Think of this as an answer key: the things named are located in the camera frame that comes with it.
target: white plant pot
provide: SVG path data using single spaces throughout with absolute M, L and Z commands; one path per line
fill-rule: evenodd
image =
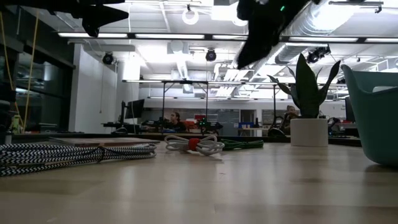
M 328 121 L 326 119 L 291 119 L 290 144 L 292 146 L 328 147 Z

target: braided cable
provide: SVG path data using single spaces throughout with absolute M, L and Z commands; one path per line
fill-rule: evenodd
M 164 141 L 167 144 L 166 149 L 168 149 L 170 151 L 191 150 L 189 148 L 190 140 L 188 140 L 188 139 L 170 135 L 170 136 L 166 136 L 166 138 L 164 138 Z M 197 143 L 194 151 L 198 151 L 205 156 L 210 156 L 212 154 L 221 152 L 223 150 L 223 148 L 224 148 L 224 143 L 217 142 L 216 136 L 208 136 L 208 137 L 205 137 L 204 139 L 201 139 Z
M 73 147 L 40 144 L 0 145 L 0 177 L 115 159 L 149 159 L 154 144 L 124 147 Z

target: black and white braided cable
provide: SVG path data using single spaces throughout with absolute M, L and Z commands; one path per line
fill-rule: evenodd
M 149 159 L 156 156 L 155 149 L 154 144 L 138 144 L 126 147 L 0 145 L 0 177 L 110 159 Z

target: yellow rope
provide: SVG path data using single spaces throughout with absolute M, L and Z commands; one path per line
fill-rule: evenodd
M 12 84 L 10 66 L 9 66 L 9 63 L 8 63 L 6 34 L 5 34 L 5 31 L 4 31 L 4 23 L 3 23 L 3 20 L 2 20 L 2 12 L 0 12 L 0 23 L 1 23 L 2 41 L 3 41 L 3 46 L 4 46 L 4 57 L 6 58 L 6 67 L 7 67 L 8 79 L 10 81 L 11 90 L 14 91 L 14 85 Z M 16 110 L 18 112 L 19 121 L 21 122 L 21 125 L 23 126 L 24 122 L 22 121 L 21 115 L 19 113 L 19 108 L 18 108 L 17 102 L 14 102 L 14 105 L 15 105 L 15 108 L 16 108 Z
M 37 34 L 37 25 L 39 24 L 39 9 L 36 12 L 36 25 L 35 25 L 35 33 L 33 36 L 33 46 L 32 46 L 32 60 L 30 61 L 30 72 L 29 72 L 29 82 L 27 84 L 27 99 L 26 99 L 26 107 L 25 107 L 25 118 L 24 118 L 24 128 L 23 133 L 25 133 L 26 128 L 26 118 L 27 118 L 27 109 L 29 107 L 29 96 L 30 96 L 30 81 L 32 79 L 32 71 L 33 71 L 33 58 L 35 57 L 35 47 L 36 47 L 36 34 Z

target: green cable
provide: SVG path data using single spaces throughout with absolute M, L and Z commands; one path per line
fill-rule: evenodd
M 237 150 L 237 149 L 254 149 L 254 148 L 263 147 L 263 145 L 264 145 L 263 140 L 251 141 L 251 142 L 244 142 L 244 141 L 240 142 L 240 141 L 222 139 L 221 142 L 224 143 L 224 145 L 225 145 L 225 147 L 223 148 L 224 151 L 231 151 L 231 150 Z

